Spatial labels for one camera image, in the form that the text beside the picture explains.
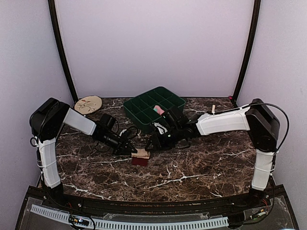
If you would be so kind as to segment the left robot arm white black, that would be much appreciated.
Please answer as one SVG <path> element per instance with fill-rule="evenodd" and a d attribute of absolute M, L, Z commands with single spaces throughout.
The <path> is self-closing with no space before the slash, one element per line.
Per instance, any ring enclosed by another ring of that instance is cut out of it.
<path fill-rule="evenodd" d="M 45 101 L 30 117 L 30 127 L 38 148 L 38 166 L 41 168 L 42 181 L 49 189 L 62 188 L 57 169 L 56 140 L 63 125 L 70 126 L 94 140 L 102 142 L 113 149 L 115 155 L 137 153 L 129 140 L 130 132 L 126 130 L 119 135 L 113 131 L 116 119 L 103 114 L 100 120 L 93 121 L 72 109 L 68 104 L 55 98 Z"/>

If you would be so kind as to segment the beige striped sock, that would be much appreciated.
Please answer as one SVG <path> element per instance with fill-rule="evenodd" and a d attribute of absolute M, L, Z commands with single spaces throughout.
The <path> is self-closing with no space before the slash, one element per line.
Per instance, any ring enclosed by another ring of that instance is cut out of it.
<path fill-rule="evenodd" d="M 150 158 L 150 152 L 145 149 L 137 149 L 137 153 L 131 154 L 132 165 L 147 166 Z"/>

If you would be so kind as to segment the black front rail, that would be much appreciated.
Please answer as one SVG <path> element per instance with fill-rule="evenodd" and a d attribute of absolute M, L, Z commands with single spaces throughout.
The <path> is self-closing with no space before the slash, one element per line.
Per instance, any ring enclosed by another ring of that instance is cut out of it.
<path fill-rule="evenodd" d="M 247 209 L 248 194 L 234 195 L 222 198 L 203 199 L 194 201 L 176 202 L 128 202 L 112 201 L 96 198 L 63 194 L 63 197 L 86 214 L 102 215 L 167 215 L 193 214 L 201 212 L 236 213 Z"/>

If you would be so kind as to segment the round beige floral coaster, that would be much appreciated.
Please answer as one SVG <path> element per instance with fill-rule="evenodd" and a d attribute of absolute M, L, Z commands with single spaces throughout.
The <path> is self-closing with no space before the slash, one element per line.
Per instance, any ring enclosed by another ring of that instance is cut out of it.
<path fill-rule="evenodd" d="M 74 110 L 82 115 L 91 114 L 102 106 L 102 99 L 98 96 L 87 96 L 81 98 L 75 105 Z"/>

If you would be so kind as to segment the small circuit board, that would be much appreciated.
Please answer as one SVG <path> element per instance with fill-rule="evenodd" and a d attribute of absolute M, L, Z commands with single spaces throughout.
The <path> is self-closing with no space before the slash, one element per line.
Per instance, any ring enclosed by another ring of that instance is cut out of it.
<path fill-rule="evenodd" d="M 89 225 L 88 220 L 77 216 L 69 216 L 69 223 L 71 223 L 72 225 L 82 225 L 82 226 Z"/>

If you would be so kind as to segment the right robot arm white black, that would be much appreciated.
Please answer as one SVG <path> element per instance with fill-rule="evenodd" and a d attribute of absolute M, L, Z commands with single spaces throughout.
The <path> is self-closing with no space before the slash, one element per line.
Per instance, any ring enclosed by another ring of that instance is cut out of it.
<path fill-rule="evenodd" d="M 173 106 L 162 113 L 166 126 L 156 126 L 146 146 L 146 151 L 171 150 L 182 140 L 210 134 L 244 130 L 254 148 L 256 161 L 251 187 L 245 196 L 245 204 L 255 208 L 265 197 L 265 189 L 275 169 L 280 121 L 269 109 L 272 104 L 254 99 L 242 107 L 221 112 L 211 111 L 188 118 Z"/>

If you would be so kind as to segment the green compartment tray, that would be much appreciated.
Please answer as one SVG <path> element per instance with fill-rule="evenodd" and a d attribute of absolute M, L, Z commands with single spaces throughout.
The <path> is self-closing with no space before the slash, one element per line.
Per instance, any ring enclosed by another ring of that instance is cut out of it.
<path fill-rule="evenodd" d="M 144 134 L 150 134 L 154 130 L 153 123 L 166 126 L 163 117 L 154 110 L 156 106 L 159 106 L 163 111 L 173 106 L 182 111 L 185 104 L 186 101 L 183 98 L 169 89 L 159 86 L 125 101 L 123 106 L 126 117 Z"/>

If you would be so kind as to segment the right black frame post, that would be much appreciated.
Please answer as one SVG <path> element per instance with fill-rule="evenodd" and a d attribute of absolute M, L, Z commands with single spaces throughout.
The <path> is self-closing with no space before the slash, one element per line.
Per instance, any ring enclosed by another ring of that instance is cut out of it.
<path fill-rule="evenodd" d="M 239 98 L 239 94 L 240 94 L 242 86 L 243 86 L 245 75 L 246 75 L 246 72 L 247 72 L 247 69 L 248 69 L 248 64 L 249 64 L 249 60 L 250 60 L 250 57 L 251 57 L 254 39 L 255 39 L 256 30 L 257 30 L 257 25 L 258 25 L 258 20 L 259 20 L 260 6 L 261 6 L 261 0 L 254 0 L 252 17 L 251 17 L 251 24 L 250 24 L 250 28 L 249 28 L 249 34 L 248 34 L 245 53 L 244 53 L 243 60 L 242 60 L 242 65 L 241 65 L 241 68 L 240 68 L 240 72 L 239 72 L 239 75 L 238 75 L 238 79 L 237 79 L 237 82 L 236 82 L 236 86 L 235 86 L 235 90 L 233 92 L 233 95 L 231 97 L 229 97 L 229 99 L 232 101 L 233 105 L 235 105 L 237 103 L 237 100 Z"/>

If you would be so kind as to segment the pink patterned sock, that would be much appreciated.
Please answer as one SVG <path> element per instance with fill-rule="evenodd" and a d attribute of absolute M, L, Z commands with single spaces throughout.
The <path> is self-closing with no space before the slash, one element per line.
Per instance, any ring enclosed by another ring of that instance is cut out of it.
<path fill-rule="evenodd" d="M 158 105 L 155 105 L 153 108 L 154 111 L 156 111 L 159 115 L 162 115 L 165 111 Z"/>

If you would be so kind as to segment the black frame post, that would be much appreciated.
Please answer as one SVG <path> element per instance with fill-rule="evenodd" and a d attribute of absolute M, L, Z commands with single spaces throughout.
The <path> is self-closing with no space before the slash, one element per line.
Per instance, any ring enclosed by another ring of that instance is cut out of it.
<path fill-rule="evenodd" d="M 52 28 L 53 28 L 53 34 L 55 37 L 60 62 L 62 65 L 65 80 L 68 85 L 72 100 L 75 103 L 79 100 L 79 98 L 78 98 L 78 95 L 77 95 L 77 92 L 76 92 L 76 89 L 73 83 L 73 79 L 71 76 L 71 72 L 69 69 L 68 62 L 67 62 L 67 57 L 66 57 L 65 50 L 64 50 L 64 45 L 63 45 L 63 41 L 61 37 L 59 20 L 58 20 L 58 15 L 57 15 L 57 9 L 56 9 L 56 1 L 48 0 L 47 2 L 48 2 L 49 14 L 50 14 Z"/>
<path fill-rule="evenodd" d="M 232 101 L 233 105 L 235 105 L 237 103 L 237 100 L 239 98 L 239 94 L 240 94 L 242 86 L 243 86 L 245 75 L 246 75 L 246 72 L 247 72 L 247 69 L 248 69 L 248 64 L 249 64 L 249 60 L 250 60 L 250 57 L 251 57 L 254 39 L 255 39 L 256 30 L 257 30 L 257 25 L 258 25 L 258 20 L 259 20 L 260 6 L 261 6 L 261 0 L 254 0 L 252 17 L 251 17 L 251 24 L 250 24 L 250 28 L 249 28 L 249 34 L 248 34 L 245 53 L 244 53 L 243 60 L 242 60 L 242 65 L 241 65 L 241 68 L 240 68 L 240 72 L 239 72 L 239 75 L 238 75 L 238 79 L 237 79 L 237 82 L 236 82 L 236 86 L 235 86 L 235 90 L 233 92 L 233 95 L 231 97 L 229 97 L 229 99 Z"/>

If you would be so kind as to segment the left black frame post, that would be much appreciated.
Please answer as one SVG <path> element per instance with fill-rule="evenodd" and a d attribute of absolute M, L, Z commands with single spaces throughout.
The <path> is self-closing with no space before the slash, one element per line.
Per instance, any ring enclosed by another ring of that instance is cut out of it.
<path fill-rule="evenodd" d="M 68 62 L 67 62 L 67 57 L 66 57 L 65 50 L 64 50 L 64 45 L 63 45 L 63 41 L 61 37 L 59 20 L 58 20 L 58 15 L 57 15 L 57 9 L 56 9 L 56 1 L 48 0 L 47 2 L 48 2 L 49 14 L 50 14 L 52 28 L 53 28 L 53 34 L 55 37 L 60 62 L 62 65 L 65 80 L 68 85 L 72 100 L 75 103 L 79 100 L 79 98 L 78 98 L 78 95 L 77 95 L 77 92 L 76 92 L 76 89 L 73 83 L 73 79 L 71 76 L 71 72 L 69 69 Z"/>

